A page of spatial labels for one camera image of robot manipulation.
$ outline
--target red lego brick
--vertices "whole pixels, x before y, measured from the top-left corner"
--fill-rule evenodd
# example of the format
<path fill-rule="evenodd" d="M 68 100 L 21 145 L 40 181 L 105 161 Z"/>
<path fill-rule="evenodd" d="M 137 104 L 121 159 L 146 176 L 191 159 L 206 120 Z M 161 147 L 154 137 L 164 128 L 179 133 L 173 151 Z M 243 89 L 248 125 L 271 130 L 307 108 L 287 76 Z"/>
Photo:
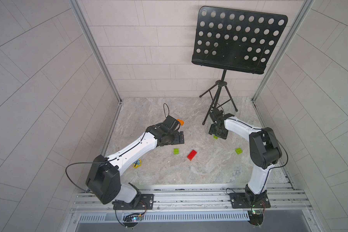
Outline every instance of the red lego brick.
<path fill-rule="evenodd" d="M 195 157 L 196 154 L 197 154 L 197 151 L 192 150 L 191 153 L 187 156 L 187 158 L 192 161 L 193 157 Z"/>

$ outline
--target green lego brick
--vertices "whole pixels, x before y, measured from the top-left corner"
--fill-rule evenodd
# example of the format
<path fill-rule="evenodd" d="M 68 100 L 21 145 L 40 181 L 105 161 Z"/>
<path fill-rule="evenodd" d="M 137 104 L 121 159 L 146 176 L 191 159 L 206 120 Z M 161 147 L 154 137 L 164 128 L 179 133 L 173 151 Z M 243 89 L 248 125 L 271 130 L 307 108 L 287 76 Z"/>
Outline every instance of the green lego brick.
<path fill-rule="evenodd" d="M 241 148 L 237 148 L 235 151 L 236 151 L 237 155 L 239 155 L 239 154 L 241 154 L 241 153 L 242 153 Z"/>

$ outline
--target tiled wall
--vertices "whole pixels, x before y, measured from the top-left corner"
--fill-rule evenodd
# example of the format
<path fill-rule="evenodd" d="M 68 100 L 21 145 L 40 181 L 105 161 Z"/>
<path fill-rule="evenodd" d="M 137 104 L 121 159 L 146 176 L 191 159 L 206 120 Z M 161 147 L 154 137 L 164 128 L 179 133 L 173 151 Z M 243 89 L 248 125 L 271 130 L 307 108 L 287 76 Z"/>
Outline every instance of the tiled wall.
<path fill-rule="evenodd" d="M 0 231 L 57 230 L 116 106 L 67 0 L 0 1 Z"/>
<path fill-rule="evenodd" d="M 348 0 L 316 0 L 256 104 L 325 231 L 348 231 Z"/>
<path fill-rule="evenodd" d="M 191 63 L 200 7 L 287 15 L 287 27 L 269 64 L 303 1 L 79 0 L 78 3 L 121 97 L 198 97 L 222 76 L 222 70 Z M 233 96 L 252 97 L 263 76 L 228 71 L 226 81 Z"/>

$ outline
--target gray marble surface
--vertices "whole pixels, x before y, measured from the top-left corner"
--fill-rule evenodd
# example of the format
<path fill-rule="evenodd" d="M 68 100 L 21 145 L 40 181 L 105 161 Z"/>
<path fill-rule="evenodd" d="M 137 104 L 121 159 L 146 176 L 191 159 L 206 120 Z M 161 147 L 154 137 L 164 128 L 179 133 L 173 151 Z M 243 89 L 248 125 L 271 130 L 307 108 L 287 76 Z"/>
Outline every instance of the gray marble surface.
<path fill-rule="evenodd" d="M 248 97 L 234 98 L 238 112 L 232 103 L 223 105 L 226 113 L 260 127 L 260 121 Z M 212 124 L 208 117 L 202 125 L 211 103 L 210 98 L 125 98 L 107 148 L 113 154 L 137 139 L 144 130 L 165 119 L 163 104 L 170 108 L 170 115 L 184 121 L 184 144 L 157 147 L 144 154 L 142 165 L 129 167 L 121 176 L 121 182 L 133 184 L 207 184 L 247 183 L 251 177 L 253 163 L 250 159 L 249 143 L 233 132 L 226 140 L 209 135 Z M 187 159 L 191 150 L 197 151 L 192 161 Z M 274 169 L 269 183 L 286 183 L 281 169 Z"/>

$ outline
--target music stand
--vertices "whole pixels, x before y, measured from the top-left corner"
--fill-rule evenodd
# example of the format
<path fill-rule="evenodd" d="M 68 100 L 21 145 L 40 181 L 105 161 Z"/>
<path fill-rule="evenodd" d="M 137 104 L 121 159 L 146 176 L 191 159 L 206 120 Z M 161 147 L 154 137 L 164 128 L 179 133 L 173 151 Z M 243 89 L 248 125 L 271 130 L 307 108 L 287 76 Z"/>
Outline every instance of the music stand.
<path fill-rule="evenodd" d="M 209 92 L 212 98 L 203 125 L 212 109 L 229 101 L 238 111 L 224 81 L 227 70 L 263 74 L 287 21 L 288 17 L 282 14 L 209 6 L 200 8 L 192 63 L 223 69 L 221 80 L 200 95 Z M 218 90 L 213 97 L 210 91 L 215 86 Z M 218 104 L 223 86 L 230 99 Z"/>

